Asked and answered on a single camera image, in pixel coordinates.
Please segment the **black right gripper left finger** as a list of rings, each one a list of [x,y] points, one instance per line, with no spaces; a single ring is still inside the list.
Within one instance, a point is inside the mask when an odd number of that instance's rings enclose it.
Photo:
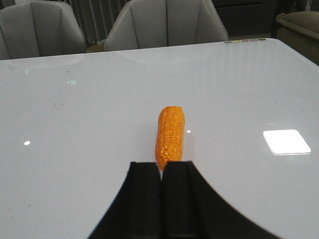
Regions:
[[[127,176],[90,239],[161,238],[161,180],[155,163],[131,162]]]

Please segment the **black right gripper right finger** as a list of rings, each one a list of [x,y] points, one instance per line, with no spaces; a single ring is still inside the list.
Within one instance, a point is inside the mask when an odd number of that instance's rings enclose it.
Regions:
[[[165,239],[274,239],[227,203],[193,162],[170,162],[162,178]]]

